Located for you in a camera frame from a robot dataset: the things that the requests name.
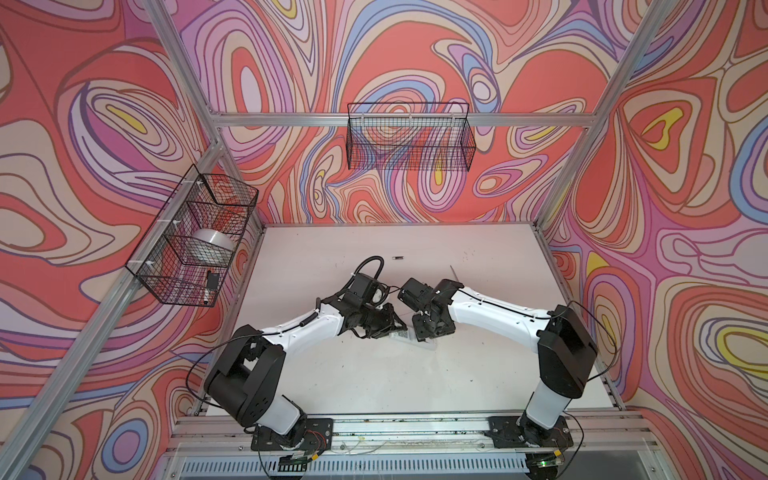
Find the ventilation grille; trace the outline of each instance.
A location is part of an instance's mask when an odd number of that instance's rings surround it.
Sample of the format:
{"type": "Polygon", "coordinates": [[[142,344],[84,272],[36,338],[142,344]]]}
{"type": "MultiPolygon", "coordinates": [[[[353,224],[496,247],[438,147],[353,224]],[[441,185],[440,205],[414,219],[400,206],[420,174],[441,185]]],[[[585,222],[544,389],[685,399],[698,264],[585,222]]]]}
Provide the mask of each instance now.
{"type": "MultiPolygon", "coordinates": [[[[295,472],[278,472],[277,459],[273,456],[262,457],[264,467],[270,476],[296,475],[295,472]]],[[[509,452],[456,455],[326,455],[311,462],[304,475],[336,477],[340,475],[527,472],[525,453],[509,452]]],[[[188,458],[181,469],[182,479],[252,478],[261,475],[263,470],[255,455],[253,457],[188,458]]]]}

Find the swirl pattern backdrop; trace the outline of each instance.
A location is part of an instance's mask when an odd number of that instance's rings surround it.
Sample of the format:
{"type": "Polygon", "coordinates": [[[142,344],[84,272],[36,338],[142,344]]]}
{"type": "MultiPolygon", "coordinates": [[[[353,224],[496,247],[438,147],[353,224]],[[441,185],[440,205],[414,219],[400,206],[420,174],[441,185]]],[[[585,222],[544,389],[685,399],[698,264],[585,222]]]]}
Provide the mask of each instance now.
{"type": "Polygon", "coordinates": [[[768,478],[766,78],[765,2],[678,2],[546,224],[682,478],[768,478]]]}
{"type": "MultiPolygon", "coordinates": [[[[0,441],[207,147],[140,3],[0,2],[0,441]]],[[[136,295],[25,478],[151,474],[252,248],[213,309],[136,295]]]]}
{"type": "MultiPolygon", "coordinates": [[[[476,112],[590,112],[647,6],[625,2],[190,0],[173,17],[221,112],[346,112],[466,100],[476,112]]],[[[479,127],[467,172],[353,171],[345,128],[223,135],[267,223],[530,221],[580,133],[479,127]]]]}

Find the red wire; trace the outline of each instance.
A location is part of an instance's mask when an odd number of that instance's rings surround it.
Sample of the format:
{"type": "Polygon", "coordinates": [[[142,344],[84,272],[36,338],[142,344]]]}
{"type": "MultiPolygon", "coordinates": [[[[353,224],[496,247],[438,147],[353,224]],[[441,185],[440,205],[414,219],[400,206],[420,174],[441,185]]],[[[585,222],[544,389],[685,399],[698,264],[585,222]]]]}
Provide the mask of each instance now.
{"type": "Polygon", "coordinates": [[[319,441],[323,440],[323,449],[325,449],[328,446],[328,443],[326,442],[326,438],[320,433],[315,432],[314,430],[307,430],[309,433],[313,434],[315,437],[317,437],[317,446],[319,446],[319,441]]]}

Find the metal extrusion bar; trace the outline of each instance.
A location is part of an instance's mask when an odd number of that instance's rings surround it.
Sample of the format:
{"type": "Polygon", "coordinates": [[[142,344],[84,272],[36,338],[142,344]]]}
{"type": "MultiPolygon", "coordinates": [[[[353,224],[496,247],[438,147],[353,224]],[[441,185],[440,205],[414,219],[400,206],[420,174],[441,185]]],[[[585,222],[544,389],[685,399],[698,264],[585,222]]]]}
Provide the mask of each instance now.
{"type": "MultiPolygon", "coordinates": [[[[407,117],[407,114],[376,114],[376,117],[407,117]]],[[[429,114],[429,117],[450,117],[451,114],[429,114]]],[[[217,127],[345,127],[344,113],[263,113],[263,114],[211,114],[217,127]]],[[[590,127],[593,114],[530,113],[530,114],[481,114],[467,115],[473,127],[590,127]]]]}
{"type": "Polygon", "coordinates": [[[677,3],[677,0],[653,0],[645,12],[645,16],[637,27],[637,31],[630,40],[624,56],[619,61],[616,71],[608,82],[603,95],[595,109],[595,122],[588,131],[582,133],[583,141],[574,149],[574,153],[568,158],[566,165],[558,175],[552,188],[549,189],[544,205],[539,210],[536,218],[536,224],[544,223],[557,208],[558,198],[567,190],[576,172],[581,168],[587,159],[591,146],[597,141],[608,116],[611,114],[614,106],[618,102],[621,92],[627,87],[632,79],[632,74],[643,59],[645,52],[650,47],[656,32],[664,23],[669,12],[677,3]]]}
{"type": "MultiPolygon", "coordinates": [[[[181,37],[176,31],[174,22],[170,18],[163,0],[144,0],[144,8],[146,8],[147,16],[160,39],[160,43],[168,54],[168,59],[173,65],[180,83],[192,101],[195,113],[203,125],[203,129],[212,141],[224,145],[221,132],[219,132],[211,120],[210,105],[208,104],[207,97],[192,69],[184,46],[181,44],[181,37]]],[[[227,154],[224,155],[223,168],[230,177],[243,179],[243,175],[235,164],[229,149],[227,149],[227,154]]]]}
{"type": "MultiPolygon", "coordinates": [[[[200,171],[210,171],[219,154],[220,145],[212,144],[198,162],[200,171]]],[[[176,213],[192,188],[192,172],[169,200],[160,220],[169,220],[176,213]]],[[[137,258],[148,255],[164,229],[164,223],[153,225],[137,250],[137,258]]],[[[0,480],[16,480],[24,475],[140,287],[140,282],[124,269],[6,439],[0,451],[0,480]]]]}
{"type": "MultiPolygon", "coordinates": [[[[566,302],[574,300],[574,297],[571,295],[571,291],[568,289],[568,284],[565,282],[563,273],[560,271],[560,269],[558,269],[557,262],[554,261],[552,252],[549,250],[547,241],[544,239],[544,234],[541,233],[541,228],[535,225],[531,225],[531,230],[533,231],[533,236],[536,237],[538,247],[541,248],[541,252],[544,254],[544,258],[547,260],[549,270],[552,272],[554,280],[558,283],[558,287],[560,288],[560,293],[563,295],[563,299],[566,302]]],[[[576,312],[576,315],[579,317],[579,319],[581,319],[581,322],[584,325],[589,325],[589,322],[584,321],[584,315],[580,309],[574,308],[574,312],[576,312]]],[[[602,353],[598,352],[598,357],[595,359],[594,365],[598,369],[598,372],[605,370],[607,363],[605,363],[603,360],[602,353]]],[[[621,395],[619,394],[619,391],[611,377],[607,373],[604,373],[602,379],[607,385],[608,391],[611,392],[611,396],[614,398],[614,405],[616,405],[620,410],[626,410],[627,406],[624,404],[624,400],[621,399],[621,395]]]]}
{"type": "MultiPolygon", "coordinates": [[[[588,439],[583,450],[657,449],[657,439],[640,412],[614,409],[569,410],[579,418],[588,439]]],[[[333,449],[324,455],[347,455],[350,450],[378,453],[460,453],[493,450],[483,432],[488,417],[521,412],[448,412],[342,414],[333,418],[333,449]]],[[[566,418],[574,443],[581,439],[578,424],[566,418]]],[[[188,457],[251,454],[252,435],[243,433],[229,416],[179,418],[167,450],[188,457]]],[[[516,448],[516,452],[551,452],[552,448],[516,448]]]]}

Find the black wire basket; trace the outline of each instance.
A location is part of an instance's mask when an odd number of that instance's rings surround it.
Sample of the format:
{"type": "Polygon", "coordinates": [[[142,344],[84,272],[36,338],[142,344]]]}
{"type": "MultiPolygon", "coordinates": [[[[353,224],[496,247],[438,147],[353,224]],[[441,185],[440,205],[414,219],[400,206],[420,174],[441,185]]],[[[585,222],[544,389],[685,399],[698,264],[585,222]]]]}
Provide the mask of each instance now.
{"type": "Polygon", "coordinates": [[[475,136],[465,102],[347,104],[350,170],[468,171],[475,136]]]}
{"type": "Polygon", "coordinates": [[[227,175],[192,168],[194,184],[159,241],[144,259],[134,260],[134,250],[126,267],[161,303],[214,306],[259,191],[227,175]]]}

